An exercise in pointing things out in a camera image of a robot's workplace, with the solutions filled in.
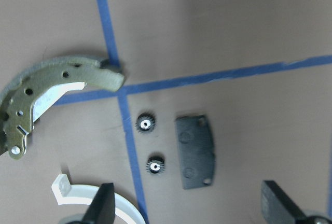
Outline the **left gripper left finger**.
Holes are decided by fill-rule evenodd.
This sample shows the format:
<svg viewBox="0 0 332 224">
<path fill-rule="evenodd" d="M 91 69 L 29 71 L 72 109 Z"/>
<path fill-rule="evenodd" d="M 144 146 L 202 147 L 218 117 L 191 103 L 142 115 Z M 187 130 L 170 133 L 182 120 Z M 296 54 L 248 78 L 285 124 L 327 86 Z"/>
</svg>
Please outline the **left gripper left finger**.
<svg viewBox="0 0 332 224">
<path fill-rule="evenodd" d="M 113 224 L 115 220 L 115 189 L 113 183 L 102 184 L 81 223 Z"/>
</svg>

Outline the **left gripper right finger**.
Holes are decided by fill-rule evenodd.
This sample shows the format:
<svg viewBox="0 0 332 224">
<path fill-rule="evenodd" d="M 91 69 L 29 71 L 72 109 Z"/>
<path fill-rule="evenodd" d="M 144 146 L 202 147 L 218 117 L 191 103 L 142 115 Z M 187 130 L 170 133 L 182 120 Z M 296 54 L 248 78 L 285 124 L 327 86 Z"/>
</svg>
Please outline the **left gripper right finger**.
<svg viewBox="0 0 332 224">
<path fill-rule="evenodd" d="M 261 183 L 261 213 L 266 223 L 305 223 L 307 215 L 273 180 Z"/>
</svg>

